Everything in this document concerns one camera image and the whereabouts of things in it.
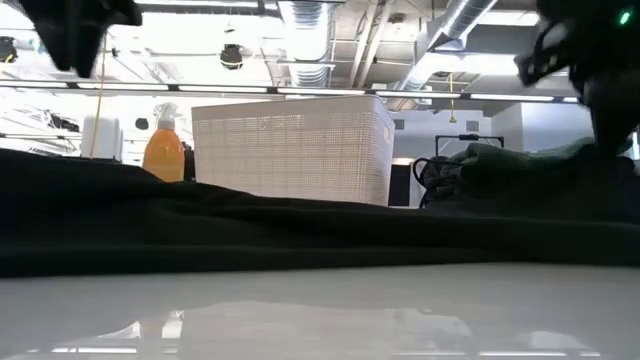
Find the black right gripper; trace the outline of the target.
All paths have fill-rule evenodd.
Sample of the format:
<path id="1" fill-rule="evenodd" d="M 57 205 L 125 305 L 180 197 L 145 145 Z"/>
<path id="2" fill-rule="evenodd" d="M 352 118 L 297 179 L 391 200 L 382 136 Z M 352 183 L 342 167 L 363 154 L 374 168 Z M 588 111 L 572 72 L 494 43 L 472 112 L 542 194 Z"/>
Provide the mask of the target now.
<path id="1" fill-rule="evenodd" d="M 570 80 L 590 109 L 598 152 L 627 151 L 639 125 L 639 31 L 616 29 L 593 37 L 575 57 Z"/>

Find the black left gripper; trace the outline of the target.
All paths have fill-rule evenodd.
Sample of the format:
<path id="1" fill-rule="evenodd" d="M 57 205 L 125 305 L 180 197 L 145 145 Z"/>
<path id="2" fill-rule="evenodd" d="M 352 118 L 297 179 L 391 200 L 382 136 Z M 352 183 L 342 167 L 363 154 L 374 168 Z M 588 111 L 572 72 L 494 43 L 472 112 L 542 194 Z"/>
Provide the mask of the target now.
<path id="1" fill-rule="evenodd" d="M 54 65 L 90 78 L 105 33 L 112 25 L 141 26 L 133 0 L 18 0 Z"/>

